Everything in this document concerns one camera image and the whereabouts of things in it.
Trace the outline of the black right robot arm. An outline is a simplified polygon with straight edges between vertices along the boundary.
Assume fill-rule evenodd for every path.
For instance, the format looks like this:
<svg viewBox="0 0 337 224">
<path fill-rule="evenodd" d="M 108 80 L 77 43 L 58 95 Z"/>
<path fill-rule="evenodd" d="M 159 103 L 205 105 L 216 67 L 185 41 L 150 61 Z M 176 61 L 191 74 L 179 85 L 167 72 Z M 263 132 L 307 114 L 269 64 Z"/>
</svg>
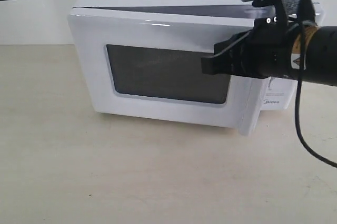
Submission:
<svg viewBox="0 0 337 224">
<path fill-rule="evenodd" d="M 292 18 L 256 19 L 254 27 L 214 45 L 201 59 L 208 75 L 265 79 L 269 77 L 336 86 L 336 27 L 318 27 Z"/>
</svg>

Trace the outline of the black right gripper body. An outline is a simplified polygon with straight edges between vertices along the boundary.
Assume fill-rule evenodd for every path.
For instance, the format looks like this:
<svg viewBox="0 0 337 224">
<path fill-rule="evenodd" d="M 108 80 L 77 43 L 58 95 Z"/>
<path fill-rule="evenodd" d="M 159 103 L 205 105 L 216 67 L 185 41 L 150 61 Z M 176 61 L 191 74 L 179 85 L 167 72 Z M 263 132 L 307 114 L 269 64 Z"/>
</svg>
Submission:
<svg viewBox="0 0 337 224">
<path fill-rule="evenodd" d="M 291 51 L 298 24 L 278 25 L 273 19 L 256 19 L 248 37 L 236 49 L 237 75 L 251 78 L 297 78 Z"/>
</svg>

